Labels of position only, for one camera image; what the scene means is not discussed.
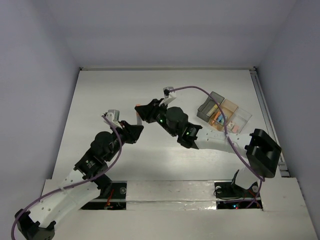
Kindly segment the clear orange-tipped highlighter pen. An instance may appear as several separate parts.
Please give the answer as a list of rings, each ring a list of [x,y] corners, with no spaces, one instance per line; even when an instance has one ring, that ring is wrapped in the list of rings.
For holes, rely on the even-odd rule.
[[[141,118],[140,114],[137,111],[136,111],[136,124],[139,125],[139,126],[143,125],[142,118]]]

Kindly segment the orange highlighter pen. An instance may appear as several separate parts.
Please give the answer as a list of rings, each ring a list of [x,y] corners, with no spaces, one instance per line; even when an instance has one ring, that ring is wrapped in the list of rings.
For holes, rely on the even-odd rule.
[[[221,115],[221,112],[218,111],[218,112],[213,116],[213,119],[212,119],[212,123],[213,123],[213,124],[216,124],[216,123],[219,122],[219,117],[220,117],[220,115]]]

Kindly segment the pink mini stapler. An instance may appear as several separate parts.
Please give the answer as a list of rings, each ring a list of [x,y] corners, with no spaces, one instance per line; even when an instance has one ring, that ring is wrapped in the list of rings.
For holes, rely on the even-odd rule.
[[[236,132],[238,131],[238,129],[239,129],[239,126],[238,126],[238,125],[235,125],[235,126],[232,128],[232,131],[233,131],[234,133],[236,133]]]

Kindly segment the yellow highlighter pen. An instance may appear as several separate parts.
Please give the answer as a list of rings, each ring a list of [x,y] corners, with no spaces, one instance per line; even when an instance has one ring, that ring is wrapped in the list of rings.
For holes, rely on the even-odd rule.
[[[219,108],[219,104],[215,104],[208,112],[207,112],[207,116],[211,117]]]

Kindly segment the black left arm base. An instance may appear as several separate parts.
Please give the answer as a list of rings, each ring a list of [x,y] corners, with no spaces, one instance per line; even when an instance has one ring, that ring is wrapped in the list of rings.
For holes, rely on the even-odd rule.
[[[109,192],[100,195],[82,206],[81,210],[121,211],[127,209],[127,181],[113,181]]]

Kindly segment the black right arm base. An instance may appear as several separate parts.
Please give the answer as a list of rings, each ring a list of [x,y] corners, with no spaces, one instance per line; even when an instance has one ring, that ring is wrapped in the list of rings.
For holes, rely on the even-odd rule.
[[[216,197],[218,210],[263,209],[259,186],[254,182],[250,188],[244,189],[236,185],[237,170],[230,181],[216,181],[213,195]]]

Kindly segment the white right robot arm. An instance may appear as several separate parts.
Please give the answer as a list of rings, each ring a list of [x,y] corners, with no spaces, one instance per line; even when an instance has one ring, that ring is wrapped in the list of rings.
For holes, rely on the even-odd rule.
[[[134,109],[142,121],[158,123],[187,149],[218,150],[241,157],[244,168],[235,173],[230,183],[235,196],[242,196],[258,179],[272,179],[276,175],[282,149],[262,129],[256,128],[250,134],[211,130],[189,122],[188,115],[180,107],[168,107],[157,99]]]

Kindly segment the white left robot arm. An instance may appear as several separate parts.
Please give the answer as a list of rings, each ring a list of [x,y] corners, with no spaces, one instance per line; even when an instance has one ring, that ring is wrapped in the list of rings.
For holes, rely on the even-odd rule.
[[[99,132],[84,156],[57,189],[34,200],[15,214],[11,237],[18,229],[27,240],[51,240],[64,218],[97,197],[108,197],[112,180],[106,172],[120,158],[124,144],[138,141],[144,127],[122,120],[111,123],[112,132]]]

